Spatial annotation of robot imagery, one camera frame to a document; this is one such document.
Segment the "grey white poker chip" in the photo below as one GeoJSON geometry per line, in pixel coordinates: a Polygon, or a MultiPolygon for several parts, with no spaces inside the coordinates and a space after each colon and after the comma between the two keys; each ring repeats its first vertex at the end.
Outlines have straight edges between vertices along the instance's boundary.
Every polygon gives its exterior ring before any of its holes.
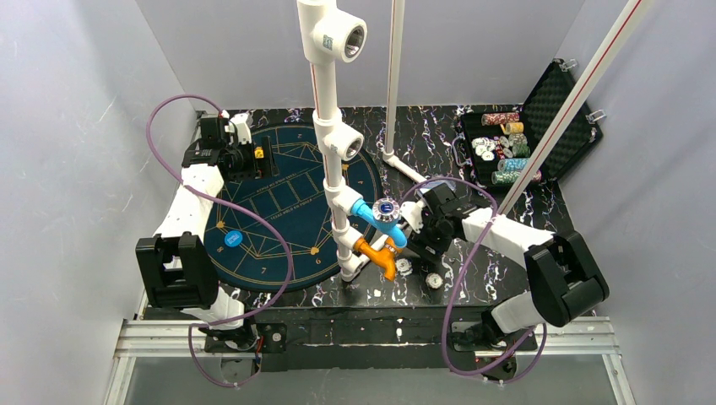
{"type": "Polygon", "coordinates": [[[443,277],[437,273],[428,273],[426,275],[426,285],[430,289],[440,289],[444,285],[443,277]]]}

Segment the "blue button chip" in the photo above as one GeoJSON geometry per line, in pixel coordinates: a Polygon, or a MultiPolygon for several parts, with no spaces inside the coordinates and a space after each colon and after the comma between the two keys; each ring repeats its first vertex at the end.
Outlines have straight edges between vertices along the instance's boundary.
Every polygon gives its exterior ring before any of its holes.
{"type": "Polygon", "coordinates": [[[244,236],[240,230],[230,230],[225,234],[224,243],[227,247],[234,248],[238,247],[243,239],[244,236]]]}

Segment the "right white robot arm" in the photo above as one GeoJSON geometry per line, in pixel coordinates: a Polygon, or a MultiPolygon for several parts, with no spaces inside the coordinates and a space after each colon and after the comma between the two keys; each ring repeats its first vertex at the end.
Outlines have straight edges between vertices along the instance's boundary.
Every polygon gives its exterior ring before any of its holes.
{"type": "Polygon", "coordinates": [[[411,229],[410,249],[437,259],[464,240],[502,254],[525,269],[529,289],[482,313],[480,332],[501,338],[538,324],[563,327],[591,311],[610,288],[584,238],[575,230],[550,232],[493,215],[460,197],[445,181],[431,181],[400,213],[411,229]]]}

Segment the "dark blue 5 chip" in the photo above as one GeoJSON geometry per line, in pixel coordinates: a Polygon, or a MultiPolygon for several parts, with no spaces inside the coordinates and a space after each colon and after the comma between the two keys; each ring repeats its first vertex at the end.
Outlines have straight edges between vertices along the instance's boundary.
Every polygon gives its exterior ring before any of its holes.
{"type": "Polygon", "coordinates": [[[396,271],[399,275],[407,277],[413,272],[413,267],[407,258],[399,258],[395,261],[396,271]]]}

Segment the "blue pipe valve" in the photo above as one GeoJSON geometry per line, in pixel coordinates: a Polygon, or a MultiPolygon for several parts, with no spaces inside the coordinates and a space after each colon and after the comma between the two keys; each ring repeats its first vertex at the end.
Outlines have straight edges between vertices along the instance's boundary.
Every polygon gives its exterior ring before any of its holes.
{"type": "Polygon", "coordinates": [[[372,205],[364,200],[356,201],[350,214],[365,220],[368,224],[387,235],[399,249],[408,245],[405,233],[399,228],[399,204],[392,198],[385,197],[376,200],[372,205]]]}

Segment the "green pink chip row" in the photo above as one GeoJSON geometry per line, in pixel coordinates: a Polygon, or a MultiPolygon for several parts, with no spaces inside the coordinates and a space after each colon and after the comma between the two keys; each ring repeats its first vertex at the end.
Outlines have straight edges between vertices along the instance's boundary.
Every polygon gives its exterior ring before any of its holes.
{"type": "MultiPolygon", "coordinates": [[[[491,184],[494,186],[512,185],[519,179],[520,176],[521,172],[516,170],[494,171],[491,173],[491,184]]],[[[529,184],[539,184],[541,181],[542,173],[540,170],[537,170],[529,180],[529,184]]]]}

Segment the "loose white chips pile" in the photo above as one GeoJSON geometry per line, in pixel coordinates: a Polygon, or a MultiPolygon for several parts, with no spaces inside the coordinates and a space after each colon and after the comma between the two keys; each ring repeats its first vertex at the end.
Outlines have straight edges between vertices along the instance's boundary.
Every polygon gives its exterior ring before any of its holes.
{"type": "Polygon", "coordinates": [[[512,145],[507,137],[475,138],[470,142],[475,155],[483,161],[496,159],[511,159],[513,157],[512,145]]]}

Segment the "light blue chip row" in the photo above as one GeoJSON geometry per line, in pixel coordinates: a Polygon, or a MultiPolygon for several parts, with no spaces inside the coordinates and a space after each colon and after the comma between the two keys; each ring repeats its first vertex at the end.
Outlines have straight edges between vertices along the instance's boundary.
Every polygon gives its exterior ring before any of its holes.
{"type": "Polygon", "coordinates": [[[519,172],[526,166],[528,162],[529,159],[525,158],[501,159],[497,164],[497,170],[519,172]]]}

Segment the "black chip case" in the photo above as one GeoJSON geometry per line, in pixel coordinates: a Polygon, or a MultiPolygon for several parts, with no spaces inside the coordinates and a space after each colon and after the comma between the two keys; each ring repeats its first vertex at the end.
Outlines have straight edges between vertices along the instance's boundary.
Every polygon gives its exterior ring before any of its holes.
{"type": "MultiPolygon", "coordinates": [[[[458,140],[468,156],[467,172],[472,180],[488,190],[505,192],[511,185],[494,186],[491,184],[491,173],[497,170],[500,159],[483,161],[473,152],[470,142],[475,138],[509,137],[503,131],[504,125],[483,126],[481,116],[487,113],[516,111],[520,115],[520,122],[524,124],[523,134],[528,139],[531,154],[536,155],[537,146],[548,133],[548,127],[556,118],[557,112],[576,84],[571,70],[576,62],[562,59],[554,60],[542,73],[540,80],[531,90],[522,105],[502,109],[495,112],[484,110],[464,113],[458,119],[458,128],[461,135],[458,140]]],[[[595,119],[590,116],[592,111],[587,105],[579,108],[560,139],[538,169],[542,173],[542,180],[555,181],[564,176],[573,166],[593,149],[597,142],[603,138],[603,133],[595,119]]]]}

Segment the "green chip stack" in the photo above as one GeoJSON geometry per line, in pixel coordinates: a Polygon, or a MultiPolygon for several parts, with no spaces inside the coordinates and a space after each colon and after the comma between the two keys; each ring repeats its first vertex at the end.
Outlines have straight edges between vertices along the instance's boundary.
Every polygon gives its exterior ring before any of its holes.
{"type": "Polygon", "coordinates": [[[508,137],[513,158],[528,158],[531,154],[528,139],[523,133],[511,134],[508,137]]]}

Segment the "red chip row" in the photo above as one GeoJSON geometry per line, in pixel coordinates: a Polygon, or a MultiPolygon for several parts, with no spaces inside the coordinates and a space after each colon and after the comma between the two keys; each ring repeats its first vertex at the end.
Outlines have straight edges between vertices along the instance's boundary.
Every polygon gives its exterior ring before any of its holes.
{"type": "Polygon", "coordinates": [[[487,113],[481,116],[480,122],[483,126],[507,125],[520,121],[520,115],[516,111],[487,113]]]}

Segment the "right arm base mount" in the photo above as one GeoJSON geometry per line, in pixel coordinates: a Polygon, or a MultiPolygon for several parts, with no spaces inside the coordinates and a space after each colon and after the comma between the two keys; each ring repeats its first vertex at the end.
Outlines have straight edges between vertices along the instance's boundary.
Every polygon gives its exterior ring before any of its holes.
{"type": "Polygon", "coordinates": [[[493,368],[480,375],[483,381],[507,384],[524,378],[536,366],[544,350],[545,339],[540,343],[538,353],[529,365],[524,370],[518,371],[515,353],[519,348],[517,342],[523,336],[525,336],[523,343],[526,343],[534,336],[534,327],[505,334],[500,332],[497,327],[486,325],[483,322],[470,324],[465,321],[457,321],[450,326],[450,330],[446,334],[446,341],[447,345],[456,352],[474,352],[482,349],[498,351],[499,354],[496,357],[478,357],[475,361],[479,369],[495,364],[493,368]]]}

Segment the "white PVC pipe frame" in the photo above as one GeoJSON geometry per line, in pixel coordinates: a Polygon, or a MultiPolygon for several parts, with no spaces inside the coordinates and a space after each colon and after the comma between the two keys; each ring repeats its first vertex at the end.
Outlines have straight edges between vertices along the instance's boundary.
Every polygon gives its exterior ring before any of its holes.
{"type": "MultiPolygon", "coordinates": [[[[347,185],[342,172],[342,164],[361,150],[364,137],[342,120],[337,103],[335,63],[352,62],[361,54],[367,27],[363,19],[338,9],[334,1],[299,1],[296,6],[303,51],[311,70],[315,104],[312,118],[317,146],[323,155],[324,192],[332,214],[341,278],[349,282],[371,262],[367,256],[354,251],[353,245],[362,238],[380,250],[388,238],[365,220],[350,214],[352,205],[362,197],[347,185]]],[[[548,133],[539,142],[536,155],[530,157],[526,169],[497,209],[498,213],[505,213],[514,205],[651,6],[650,1],[626,3],[548,127],[548,133]]]]}

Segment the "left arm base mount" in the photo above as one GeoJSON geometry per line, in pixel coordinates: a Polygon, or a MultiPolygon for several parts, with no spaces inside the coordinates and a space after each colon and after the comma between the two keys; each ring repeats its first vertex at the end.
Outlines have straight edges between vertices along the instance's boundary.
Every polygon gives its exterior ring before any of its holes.
{"type": "Polygon", "coordinates": [[[274,354],[285,351],[287,326],[279,323],[255,323],[231,330],[198,329],[205,338],[207,353],[274,354]]]}

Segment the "aluminium frame rail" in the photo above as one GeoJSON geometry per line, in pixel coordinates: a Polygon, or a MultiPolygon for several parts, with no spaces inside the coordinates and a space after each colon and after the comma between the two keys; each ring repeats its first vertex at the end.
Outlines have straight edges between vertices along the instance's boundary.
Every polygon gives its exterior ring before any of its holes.
{"type": "Polygon", "coordinates": [[[124,404],[629,404],[631,387],[610,321],[589,315],[551,328],[536,366],[521,380],[497,384],[447,370],[437,345],[420,346],[418,321],[438,327],[453,280],[470,246],[456,241],[439,265],[414,261],[390,283],[374,269],[353,284],[338,277],[284,294],[269,314],[313,316],[317,342],[292,341],[294,370],[262,373],[238,390],[201,376],[244,380],[247,359],[203,352],[190,317],[146,308],[122,331],[124,366],[109,398],[124,404]],[[440,289],[426,275],[443,277],[440,289]]]}

